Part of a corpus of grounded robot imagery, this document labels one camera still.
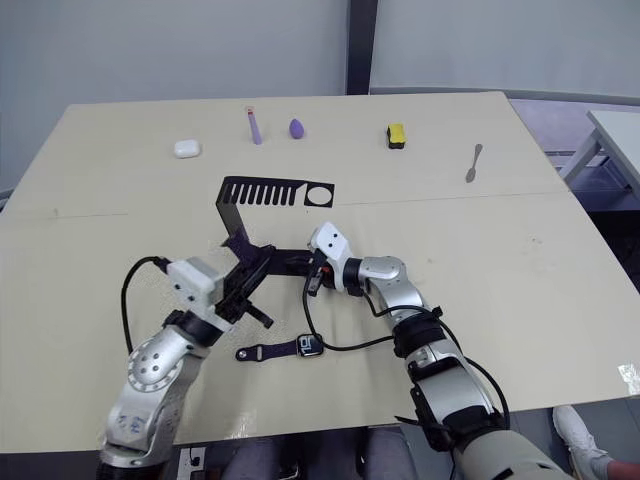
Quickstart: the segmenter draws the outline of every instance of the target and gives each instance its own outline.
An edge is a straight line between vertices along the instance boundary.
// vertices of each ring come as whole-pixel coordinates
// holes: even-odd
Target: table
[[[567,184],[571,183],[603,149],[640,199],[640,114],[590,110],[587,117],[595,128],[562,167],[560,175]]]
[[[255,107],[264,143],[251,142]],[[307,135],[288,137],[292,117]],[[385,146],[402,122],[404,150]],[[197,138],[197,158],[173,157]],[[473,183],[474,146],[484,145]],[[640,297],[503,94],[194,100],[69,107],[0,215],[0,451],[99,447],[125,381],[119,290],[149,254],[202,256],[220,271],[214,207],[227,175],[335,184],[334,206],[241,207],[254,243],[303,248],[329,220],[359,256],[394,255],[441,305],[467,355],[514,410],[627,395],[640,364]],[[189,392],[178,442],[394,422],[412,416],[403,362],[387,344],[262,364],[241,346],[306,331],[301,279],[268,278],[254,304],[276,319],[239,322]],[[177,303],[141,270],[132,336]],[[364,302],[321,291],[318,329],[340,344],[387,334]]]

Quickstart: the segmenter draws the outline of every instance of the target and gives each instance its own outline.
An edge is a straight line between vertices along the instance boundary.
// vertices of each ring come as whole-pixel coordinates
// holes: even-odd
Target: metal spoon
[[[467,176],[465,177],[465,180],[467,181],[467,183],[473,182],[474,178],[476,178],[476,163],[478,162],[478,157],[480,156],[481,151],[482,151],[482,144],[478,143],[476,145],[476,153],[473,157],[473,165],[471,166],[471,168],[467,172]]]

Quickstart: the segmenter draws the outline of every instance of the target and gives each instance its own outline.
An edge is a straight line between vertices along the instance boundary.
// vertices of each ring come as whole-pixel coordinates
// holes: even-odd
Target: sneaker
[[[569,449],[571,466],[577,477],[580,480],[598,480],[591,468],[591,460],[607,455],[607,452],[596,446],[578,412],[570,405],[555,407],[553,425]]]

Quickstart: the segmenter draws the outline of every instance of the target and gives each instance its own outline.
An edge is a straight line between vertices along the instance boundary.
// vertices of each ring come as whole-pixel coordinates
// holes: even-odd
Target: person's leg
[[[607,465],[608,480],[639,480],[640,464],[614,460]]]
[[[365,480],[417,480],[409,446],[399,427],[369,431],[365,454]]]
[[[282,437],[243,442],[222,475],[223,480],[277,480]]]
[[[640,477],[617,477],[619,464],[599,449],[587,426],[570,405],[553,409],[553,424],[569,449],[571,463],[580,480],[640,480]]]

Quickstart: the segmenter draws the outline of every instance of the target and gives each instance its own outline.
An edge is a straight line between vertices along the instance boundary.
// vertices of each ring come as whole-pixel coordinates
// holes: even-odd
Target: purple object
[[[258,130],[256,117],[253,114],[253,108],[247,108],[247,115],[249,116],[249,125],[251,125],[251,136],[253,137],[253,143],[255,143],[256,145],[260,145],[262,143],[262,137],[260,136],[260,130]]]
[[[289,133],[296,140],[304,136],[304,127],[300,123],[300,120],[297,118],[291,120],[291,123],[289,124]]]

